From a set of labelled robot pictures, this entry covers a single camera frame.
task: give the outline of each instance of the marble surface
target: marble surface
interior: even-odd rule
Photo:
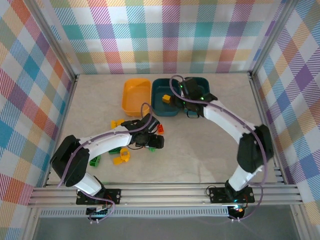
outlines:
[[[123,87],[130,78],[170,78],[172,74],[81,75],[69,109],[60,142],[68,135],[77,138],[110,130],[111,120],[135,119],[121,108]],[[184,74],[206,78],[210,91],[231,111],[245,120],[261,124],[246,73]],[[130,150],[129,162],[114,165],[117,155],[105,153],[98,167],[88,173],[102,182],[225,182],[237,167],[238,145],[215,123],[190,119],[182,111],[175,117],[158,117],[164,128],[164,148]],[[274,163],[269,161],[268,182],[276,182]],[[255,182],[261,181],[258,173]],[[48,183],[57,183],[54,171]]]

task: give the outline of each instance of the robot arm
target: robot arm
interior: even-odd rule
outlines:
[[[137,147],[163,148],[164,137],[153,133],[153,130],[159,124],[159,121],[154,117],[143,130],[129,132],[143,127],[149,119],[150,114],[147,114],[142,120],[125,121],[121,126],[99,134],[104,135],[104,137],[94,141],[91,141],[91,139],[94,139],[97,135],[80,139],[77,139],[74,135],[67,136],[52,156],[50,164],[57,175],[62,178],[71,154],[79,146],[88,142],[72,159],[63,183],[66,187],[74,186],[90,196],[106,198],[104,185],[96,177],[87,173],[88,162],[112,149],[134,143]]]
[[[174,95],[170,97],[170,105],[195,112],[198,117],[202,116],[216,123],[230,134],[239,145],[237,154],[238,166],[233,175],[225,183],[225,193],[228,198],[233,201],[248,187],[250,180],[257,172],[261,171],[264,166],[260,147],[257,145],[256,139],[251,131],[244,125],[248,126],[258,136],[266,153],[267,161],[274,155],[270,131],[265,125],[255,126],[253,123],[247,122],[227,110],[218,98],[211,93],[203,94],[196,80],[193,78],[188,78],[179,84],[182,89],[182,95],[187,100],[204,103],[184,101]]]

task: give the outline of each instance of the orange tray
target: orange tray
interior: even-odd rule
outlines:
[[[141,117],[143,103],[151,104],[151,82],[147,78],[131,78],[124,83],[122,109],[131,117]],[[149,107],[143,106],[143,116],[149,113]]]

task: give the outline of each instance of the plaid wall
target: plaid wall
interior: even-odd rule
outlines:
[[[0,0],[0,240],[17,239],[71,80],[22,0]]]
[[[290,183],[320,230],[320,0],[300,0],[258,73]]]
[[[279,2],[37,0],[74,71],[85,74],[247,71]]]
[[[274,29],[274,26],[275,26],[277,20],[279,19],[280,15],[281,15],[281,13],[282,13],[282,11],[284,9],[284,6],[285,6],[286,2],[287,2],[287,0],[281,0],[281,3],[280,3],[279,7],[277,8],[277,10],[276,10],[276,12],[274,14],[274,16],[272,18],[272,21],[271,21],[267,31],[265,32],[265,34],[263,36],[263,39],[262,39],[262,41],[261,41],[261,43],[259,45],[259,48],[257,49],[257,51],[256,51],[256,53],[254,55],[253,61],[251,62],[250,67],[248,69],[249,71],[252,71],[254,69],[254,66],[255,66],[255,64],[256,64],[256,62],[257,62],[257,60],[258,60],[258,58],[259,58],[259,56],[261,54],[261,51],[264,48],[264,46],[266,45],[266,42],[267,42],[270,34],[272,33],[272,31]]]

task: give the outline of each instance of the yellow block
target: yellow block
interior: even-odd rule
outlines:
[[[117,127],[116,121],[112,120],[110,126],[111,126],[111,129],[115,129]]]
[[[122,148],[120,150],[120,158],[122,161],[128,162],[130,159],[130,152],[126,148]]]
[[[120,126],[122,123],[124,123],[125,122],[125,120],[124,119],[118,119],[117,121],[116,121],[116,125],[117,126]]]
[[[123,162],[123,160],[119,156],[113,159],[113,164],[114,165],[122,164],[122,162]]]
[[[162,102],[166,103],[166,104],[169,104],[170,103],[170,96],[169,95],[164,95],[162,97]]]

